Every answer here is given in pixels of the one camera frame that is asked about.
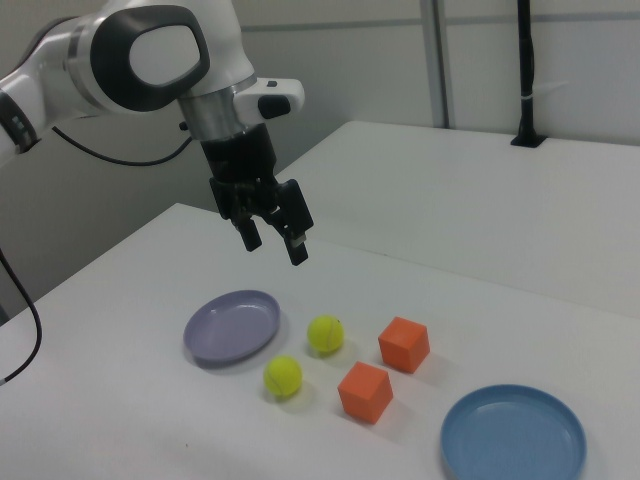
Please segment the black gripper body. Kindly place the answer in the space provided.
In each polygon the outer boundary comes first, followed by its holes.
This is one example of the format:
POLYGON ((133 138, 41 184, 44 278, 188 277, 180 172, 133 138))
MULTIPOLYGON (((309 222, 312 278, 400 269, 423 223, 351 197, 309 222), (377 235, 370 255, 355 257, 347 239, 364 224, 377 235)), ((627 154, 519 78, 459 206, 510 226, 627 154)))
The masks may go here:
POLYGON ((212 172, 210 186, 215 198, 230 196, 237 185, 256 188, 265 198, 274 197, 276 155, 265 124, 200 145, 212 172))

